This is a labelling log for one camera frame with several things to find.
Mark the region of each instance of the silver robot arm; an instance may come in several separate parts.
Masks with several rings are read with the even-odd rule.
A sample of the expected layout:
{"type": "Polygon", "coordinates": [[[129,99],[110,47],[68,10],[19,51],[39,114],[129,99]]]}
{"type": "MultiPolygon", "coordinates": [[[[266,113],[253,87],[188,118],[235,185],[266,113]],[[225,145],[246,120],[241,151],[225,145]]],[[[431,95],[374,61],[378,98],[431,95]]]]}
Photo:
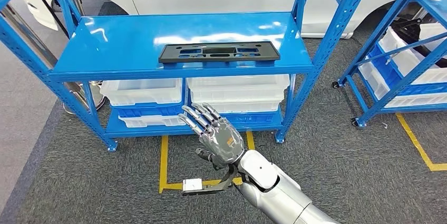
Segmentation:
{"type": "Polygon", "coordinates": [[[338,223],[312,204],[297,182],[256,150],[245,150],[244,140],[231,123],[209,104],[184,106],[200,126],[183,114],[179,117],[199,136],[206,149],[196,154],[213,163],[215,169],[229,167],[216,186],[203,186],[201,179],[183,181],[183,195],[209,194],[223,191],[240,174],[243,183],[236,189],[254,207],[276,224],[338,223]]]}

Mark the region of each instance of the blue shelf frame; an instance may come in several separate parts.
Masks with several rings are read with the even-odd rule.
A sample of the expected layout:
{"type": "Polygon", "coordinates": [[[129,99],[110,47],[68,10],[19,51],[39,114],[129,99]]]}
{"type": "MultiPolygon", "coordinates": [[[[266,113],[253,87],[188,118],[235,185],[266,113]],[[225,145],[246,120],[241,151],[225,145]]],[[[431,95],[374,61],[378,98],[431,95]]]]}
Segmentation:
{"type": "Polygon", "coordinates": [[[395,54],[399,51],[409,49],[415,46],[426,44],[428,42],[438,40],[447,35],[447,33],[439,34],[437,36],[427,38],[422,41],[409,44],[408,46],[401,47],[381,55],[377,55],[368,59],[365,59],[368,53],[373,49],[375,44],[382,37],[382,34],[386,31],[388,26],[391,25],[393,20],[397,17],[398,13],[409,3],[418,2],[423,8],[425,8],[434,18],[436,18],[439,23],[447,28],[447,0],[396,0],[393,6],[390,8],[388,13],[379,23],[377,28],[374,30],[372,35],[366,41],[362,49],[356,55],[352,63],[345,70],[342,76],[337,80],[337,84],[334,87],[342,87],[348,83],[353,89],[354,95],[359,101],[359,104],[363,110],[363,114],[357,118],[353,118],[353,125],[364,127],[366,122],[369,121],[373,116],[380,113],[393,113],[393,112],[431,112],[431,111],[444,111],[447,110],[446,104],[430,104],[430,105],[417,105],[417,106],[403,106],[395,108],[386,108],[385,106],[393,100],[399,93],[409,86],[414,80],[416,80],[421,74],[423,74],[427,69],[429,69],[433,64],[435,64],[443,55],[447,53],[447,40],[443,41],[436,49],[434,49],[425,59],[423,59],[412,71],[410,71],[402,80],[395,84],[390,91],[388,91],[380,100],[374,95],[368,82],[363,78],[363,76],[358,71],[358,66],[374,60],[376,58],[387,56],[390,54],[395,54]],[[373,98],[373,105],[367,107],[363,97],[355,86],[352,80],[352,75],[359,73],[361,76],[363,84],[366,86],[368,93],[373,98]]]}
{"type": "MultiPolygon", "coordinates": [[[[8,1],[0,0],[2,11],[12,10],[7,5],[8,1]]],[[[113,138],[192,132],[186,126],[127,128],[124,122],[118,120],[114,111],[111,112],[107,127],[102,128],[88,84],[90,80],[289,74],[290,86],[287,90],[288,93],[295,93],[296,74],[304,74],[304,81],[297,93],[287,97],[284,117],[281,110],[278,110],[270,123],[236,125],[240,131],[276,130],[276,142],[284,142],[288,129],[361,0],[336,0],[339,6],[312,59],[307,54],[300,36],[306,0],[295,0],[290,12],[96,17],[81,16],[72,0],[57,1],[61,5],[71,38],[54,67],[49,67],[42,61],[32,47],[20,37],[17,31],[17,26],[20,25],[11,27],[10,20],[5,15],[0,18],[0,40],[103,141],[109,151],[113,152],[118,144],[113,138]],[[240,27],[227,24],[231,22],[240,27]],[[178,34],[181,34],[182,42],[176,42],[178,34]],[[160,48],[164,44],[184,43],[185,37],[189,39],[186,42],[195,41],[193,38],[197,37],[202,38],[200,42],[213,42],[216,35],[220,35],[221,42],[273,39],[281,59],[273,63],[162,65],[156,62],[160,48]],[[100,65],[96,65],[92,63],[94,60],[103,61],[100,65]],[[83,83],[88,109],[65,87],[65,83],[75,81],[83,83]]]]}

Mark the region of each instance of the yellow floor line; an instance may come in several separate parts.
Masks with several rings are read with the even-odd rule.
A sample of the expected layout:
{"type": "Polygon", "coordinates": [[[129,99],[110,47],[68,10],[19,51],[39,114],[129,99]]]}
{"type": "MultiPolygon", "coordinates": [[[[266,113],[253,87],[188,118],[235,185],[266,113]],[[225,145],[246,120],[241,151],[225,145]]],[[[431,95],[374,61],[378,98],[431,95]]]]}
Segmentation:
{"type": "MultiPolygon", "coordinates": [[[[160,181],[158,193],[161,194],[163,190],[181,190],[182,183],[168,183],[168,136],[165,135],[161,138],[161,148],[160,148],[160,181]]],[[[255,149],[255,141],[253,139],[252,132],[247,132],[247,145],[248,149],[255,149]]],[[[202,184],[204,186],[214,186],[220,182],[217,180],[204,180],[202,184]]],[[[233,183],[236,185],[242,184],[242,178],[234,178],[233,183]]]]}
{"type": "Polygon", "coordinates": [[[255,141],[253,140],[253,133],[250,131],[247,131],[247,144],[248,149],[255,149],[255,141]]]}
{"type": "Polygon", "coordinates": [[[411,142],[416,147],[416,149],[419,151],[419,154],[422,157],[422,160],[424,160],[425,164],[429,167],[431,171],[444,171],[447,170],[447,163],[433,163],[425,150],[422,148],[421,144],[417,140],[414,133],[411,131],[410,127],[408,126],[407,122],[405,121],[404,117],[400,113],[396,113],[397,119],[401,123],[402,127],[408,134],[408,136],[411,139],[411,142]]]}
{"type": "Polygon", "coordinates": [[[162,193],[168,183],[168,136],[164,135],[161,138],[160,148],[160,182],[158,193],[162,193]]]}

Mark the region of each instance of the gray carpet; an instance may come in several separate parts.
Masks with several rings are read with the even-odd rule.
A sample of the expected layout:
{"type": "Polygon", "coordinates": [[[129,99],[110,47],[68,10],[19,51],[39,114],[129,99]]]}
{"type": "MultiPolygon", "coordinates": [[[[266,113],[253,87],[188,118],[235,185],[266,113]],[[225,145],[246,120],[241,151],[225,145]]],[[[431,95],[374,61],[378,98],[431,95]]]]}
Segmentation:
{"type": "MultiPolygon", "coordinates": [[[[394,114],[352,127],[349,119],[360,109],[351,90],[330,88],[379,17],[368,18],[354,38],[337,45],[286,142],[275,144],[270,132],[255,132],[255,145],[341,223],[447,223],[447,172],[428,170],[394,114]]],[[[306,40],[311,53],[318,43],[306,40]]],[[[108,114],[108,107],[101,110],[103,122],[108,114]]],[[[445,118],[432,114],[420,122],[445,118]]],[[[421,137],[427,134],[423,123],[415,132],[421,137]]],[[[439,143],[441,133],[432,133],[439,143]]],[[[63,114],[17,223],[271,223],[235,189],[196,197],[158,194],[161,137],[119,141],[118,152],[108,153],[78,119],[63,114]]],[[[170,137],[168,182],[222,175],[194,155],[197,146],[196,137],[170,137]]]]}

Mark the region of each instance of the black bracket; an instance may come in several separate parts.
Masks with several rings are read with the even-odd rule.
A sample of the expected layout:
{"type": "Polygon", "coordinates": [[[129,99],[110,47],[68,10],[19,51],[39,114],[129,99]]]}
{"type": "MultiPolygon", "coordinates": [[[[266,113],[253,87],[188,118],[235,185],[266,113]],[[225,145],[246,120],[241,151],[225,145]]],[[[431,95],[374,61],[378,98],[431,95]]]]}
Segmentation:
{"type": "Polygon", "coordinates": [[[169,44],[158,62],[274,61],[280,56],[270,41],[240,43],[169,44]]]}
{"type": "Polygon", "coordinates": [[[233,178],[237,175],[236,167],[231,164],[228,172],[222,178],[222,180],[215,186],[203,186],[201,190],[182,191],[183,196],[201,195],[201,194],[214,194],[219,191],[223,191],[232,185],[233,178]]]}

